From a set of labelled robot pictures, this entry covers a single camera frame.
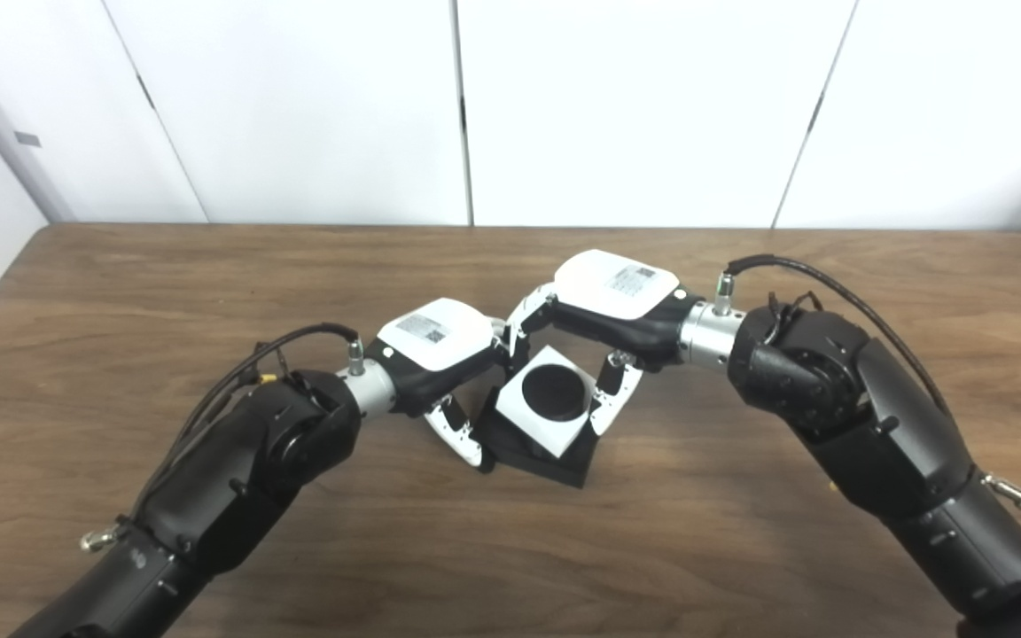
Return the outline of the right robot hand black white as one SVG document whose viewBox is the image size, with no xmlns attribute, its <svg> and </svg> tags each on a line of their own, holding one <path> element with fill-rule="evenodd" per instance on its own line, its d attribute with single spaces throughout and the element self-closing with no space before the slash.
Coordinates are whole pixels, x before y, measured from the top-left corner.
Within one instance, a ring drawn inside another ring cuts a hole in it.
<svg viewBox="0 0 1021 638">
<path fill-rule="evenodd" d="M 503 330 L 510 371 L 526 364 L 528 338 L 543 328 L 607 345 L 588 410 L 593 432 L 603 435 L 643 373 L 684 363 L 681 331 L 700 301 L 673 272 L 598 249 L 580 252 L 510 311 Z"/>
</svg>

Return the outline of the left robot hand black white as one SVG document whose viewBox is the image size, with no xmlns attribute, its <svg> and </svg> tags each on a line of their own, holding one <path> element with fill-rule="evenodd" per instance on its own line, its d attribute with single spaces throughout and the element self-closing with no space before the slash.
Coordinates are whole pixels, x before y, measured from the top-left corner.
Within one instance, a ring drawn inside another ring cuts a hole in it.
<svg viewBox="0 0 1021 638">
<path fill-rule="evenodd" d="M 440 298 L 386 323 L 369 343 L 360 376 L 346 379 L 364 418 L 422 418 L 471 468 L 487 475 L 493 454 L 474 439 L 457 389 L 500 360 L 493 318 Z"/>
</svg>

